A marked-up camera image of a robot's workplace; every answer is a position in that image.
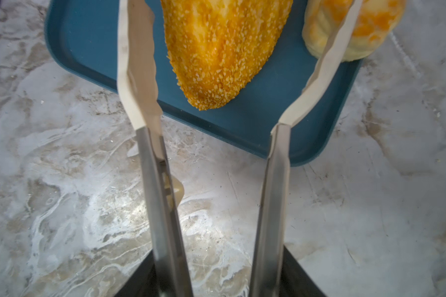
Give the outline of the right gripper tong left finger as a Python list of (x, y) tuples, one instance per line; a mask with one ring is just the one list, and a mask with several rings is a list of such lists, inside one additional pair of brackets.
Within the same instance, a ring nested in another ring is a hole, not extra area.
[(117, 89), (136, 131), (157, 291), (162, 297), (193, 294), (157, 102), (154, 15), (145, 1), (120, 1)]

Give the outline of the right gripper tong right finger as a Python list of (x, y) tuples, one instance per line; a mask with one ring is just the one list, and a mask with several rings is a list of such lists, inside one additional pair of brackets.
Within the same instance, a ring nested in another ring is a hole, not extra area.
[(283, 264), (286, 198), (289, 189), (291, 129), (303, 120), (328, 89), (352, 36), (362, 0), (354, 0), (327, 41), (301, 95), (281, 115), (271, 131), (249, 296), (277, 297)]

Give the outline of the large sesame bread loaf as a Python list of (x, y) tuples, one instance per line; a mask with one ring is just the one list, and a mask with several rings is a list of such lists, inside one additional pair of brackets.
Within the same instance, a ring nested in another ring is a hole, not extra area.
[(167, 57), (189, 104), (221, 108), (272, 55), (293, 2), (161, 1)]

